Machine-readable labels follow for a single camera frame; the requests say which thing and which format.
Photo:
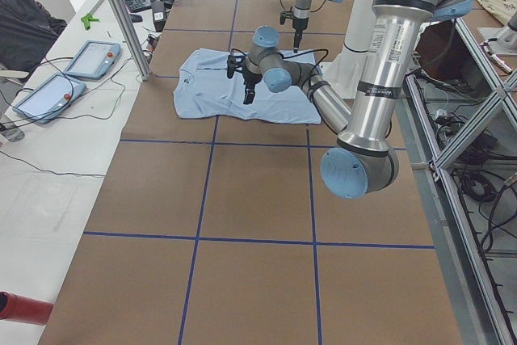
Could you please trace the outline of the light blue t-shirt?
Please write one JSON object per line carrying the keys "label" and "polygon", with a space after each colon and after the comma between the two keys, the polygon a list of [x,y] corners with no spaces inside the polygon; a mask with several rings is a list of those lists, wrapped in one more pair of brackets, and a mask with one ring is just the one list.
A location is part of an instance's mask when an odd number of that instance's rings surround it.
{"label": "light blue t-shirt", "polygon": [[174,108],[182,119],[232,116],[276,124],[320,124],[322,119],[304,92],[291,86],[280,93],[264,82],[255,87],[251,104],[244,104],[244,78],[226,75],[227,52],[208,48],[195,50],[179,68],[174,90]]}

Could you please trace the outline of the black power adapter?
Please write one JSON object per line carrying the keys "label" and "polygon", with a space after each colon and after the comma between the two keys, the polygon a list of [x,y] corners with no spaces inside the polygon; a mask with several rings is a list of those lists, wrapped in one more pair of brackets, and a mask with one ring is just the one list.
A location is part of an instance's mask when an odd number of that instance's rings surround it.
{"label": "black power adapter", "polygon": [[160,0],[155,0],[151,4],[153,26],[156,32],[162,32],[167,19],[165,3]]}

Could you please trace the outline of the far blue teach pendant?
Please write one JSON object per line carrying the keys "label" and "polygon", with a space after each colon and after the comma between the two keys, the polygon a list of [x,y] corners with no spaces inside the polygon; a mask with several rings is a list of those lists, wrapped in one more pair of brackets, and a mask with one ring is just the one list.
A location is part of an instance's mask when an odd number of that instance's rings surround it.
{"label": "far blue teach pendant", "polygon": [[99,80],[115,63],[120,51],[117,43],[88,40],[63,73],[78,79]]}

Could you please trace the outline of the blue teach pendant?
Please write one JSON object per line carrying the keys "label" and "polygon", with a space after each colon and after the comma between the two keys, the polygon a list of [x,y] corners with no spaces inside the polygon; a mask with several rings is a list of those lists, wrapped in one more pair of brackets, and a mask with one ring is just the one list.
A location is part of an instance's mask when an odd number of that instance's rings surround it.
{"label": "blue teach pendant", "polygon": [[63,73],[78,79],[99,80],[115,63],[120,51],[117,43],[88,40]]}
{"label": "blue teach pendant", "polygon": [[28,120],[48,123],[58,117],[86,89],[83,81],[54,74],[13,106],[13,111]]}

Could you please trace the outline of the green plastic clamp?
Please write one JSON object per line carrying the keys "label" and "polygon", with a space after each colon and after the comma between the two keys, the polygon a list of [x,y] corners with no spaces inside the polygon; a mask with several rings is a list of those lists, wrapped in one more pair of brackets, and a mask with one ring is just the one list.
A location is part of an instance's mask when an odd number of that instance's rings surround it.
{"label": "green plastic clamp", "polygon": [[81,17],[81,22],[85,30],[89,31],[91,29],[91,24],[99,22],[99,19],[95,18],[91,13],[87,13]]}

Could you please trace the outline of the near blue teach pendant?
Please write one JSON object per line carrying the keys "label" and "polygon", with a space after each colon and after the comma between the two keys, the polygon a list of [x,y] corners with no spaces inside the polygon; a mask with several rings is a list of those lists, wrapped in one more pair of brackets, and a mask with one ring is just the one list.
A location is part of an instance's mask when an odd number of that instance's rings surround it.
{"label": "near blue teach pendant", "polygon": [[83,81],[54,74],[13,106],[13,111],[28,120],[48,123],[58,117],[86,89]]}

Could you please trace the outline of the black bag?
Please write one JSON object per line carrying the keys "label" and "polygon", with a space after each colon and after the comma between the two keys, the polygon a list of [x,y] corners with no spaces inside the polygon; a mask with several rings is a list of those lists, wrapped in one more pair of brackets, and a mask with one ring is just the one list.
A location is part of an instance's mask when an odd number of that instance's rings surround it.
{"label": "black bag", "polygon": [[36,0],[1,0],[1,65],[31,73],[66,27]]}

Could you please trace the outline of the red cylinder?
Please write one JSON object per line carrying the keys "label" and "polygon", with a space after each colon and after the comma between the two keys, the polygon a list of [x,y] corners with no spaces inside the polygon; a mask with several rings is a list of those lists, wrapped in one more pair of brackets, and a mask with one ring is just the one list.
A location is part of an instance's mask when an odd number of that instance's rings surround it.
{"label": "red cylinder", "polygon": [[46,325],[53,311],[54,304],[1,292],[1,319],[32,325]]}

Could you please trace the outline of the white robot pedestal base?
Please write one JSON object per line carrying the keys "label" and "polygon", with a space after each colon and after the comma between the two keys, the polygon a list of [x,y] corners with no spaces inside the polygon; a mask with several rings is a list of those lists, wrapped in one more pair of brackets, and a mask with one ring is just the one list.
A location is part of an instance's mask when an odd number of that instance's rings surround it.
{"label": "white robot pedestal base", "polygon": [[342,52],[323,66],[324,78],[343,98],[355,95],[364,68],[376,22],[372,1],[354,0]]}

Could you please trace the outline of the aluminium frame post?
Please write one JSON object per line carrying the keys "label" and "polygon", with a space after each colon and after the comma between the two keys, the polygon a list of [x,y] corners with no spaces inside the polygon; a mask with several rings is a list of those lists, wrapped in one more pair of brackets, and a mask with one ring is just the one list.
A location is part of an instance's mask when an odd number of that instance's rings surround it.
{"label": "aluminium frame post", "polygon": [[123,33],[126,45],[132,59],[137,65],[137,69],[143,81],[147,81],[151,75],[149,63],[143,53],[140,41],[126,10],[124,0],[108,0],[111,9],[116,17],[116,21]]}

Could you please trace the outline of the aluminium truss frame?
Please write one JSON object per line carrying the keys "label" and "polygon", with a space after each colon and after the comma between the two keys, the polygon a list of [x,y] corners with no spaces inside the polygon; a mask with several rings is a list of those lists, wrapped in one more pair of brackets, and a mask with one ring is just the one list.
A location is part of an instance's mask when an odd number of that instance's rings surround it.
{"label": "aluminium truss frame", "polygon": [[516,341],[516,54],[477,9],[428,26],[397,113],[466,344]]}

